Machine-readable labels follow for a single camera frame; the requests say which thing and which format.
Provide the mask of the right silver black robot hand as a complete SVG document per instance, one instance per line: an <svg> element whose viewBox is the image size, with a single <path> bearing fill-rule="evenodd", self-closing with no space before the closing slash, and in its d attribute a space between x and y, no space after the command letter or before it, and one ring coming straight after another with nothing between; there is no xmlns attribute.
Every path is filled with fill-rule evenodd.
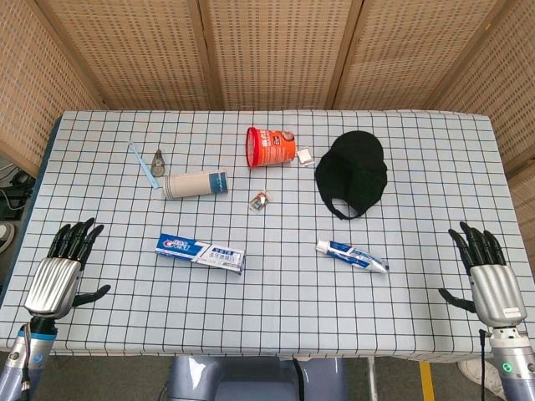
<svg viewBox="0 0 535 401"><path fill-rule="evenodd" d="M479 231L466 222L461 232L449 229L471 286L472 299L453 296L441 288L441 297L453 307L475 313L488 327L516 327L527 317L517 277L507 264L497 238L487 230Z"/></svg>

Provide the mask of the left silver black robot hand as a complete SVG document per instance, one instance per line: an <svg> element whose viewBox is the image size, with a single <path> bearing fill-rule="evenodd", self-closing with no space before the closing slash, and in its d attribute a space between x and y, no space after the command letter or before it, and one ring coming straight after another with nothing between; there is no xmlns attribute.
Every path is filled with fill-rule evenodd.
<svg viewBox="0 0 535 401"><path fill-rule="evenodd" d="M110 285L96 292L79 292L93 244L103 229L94 225L94 218L60 228L38 265L24 303L32 317L60 319L71 308L96 302L108 293Z"/></svg>

